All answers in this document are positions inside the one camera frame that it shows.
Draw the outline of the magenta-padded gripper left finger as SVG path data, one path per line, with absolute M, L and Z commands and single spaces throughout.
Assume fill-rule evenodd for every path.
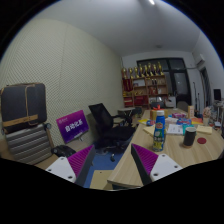
M 90 145 L 69 157 L 59 157 L 46 168 L 46 171 L 76 185 L 83 186 L 95 153 L 95 146 Z

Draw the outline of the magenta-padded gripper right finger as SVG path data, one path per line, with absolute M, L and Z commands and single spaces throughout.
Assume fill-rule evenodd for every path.
M 182 169 L 167 154 L 156 153 L 136 144 L 131 144 L 131 154 L 136 163 L 143 185 L 157 181 Z

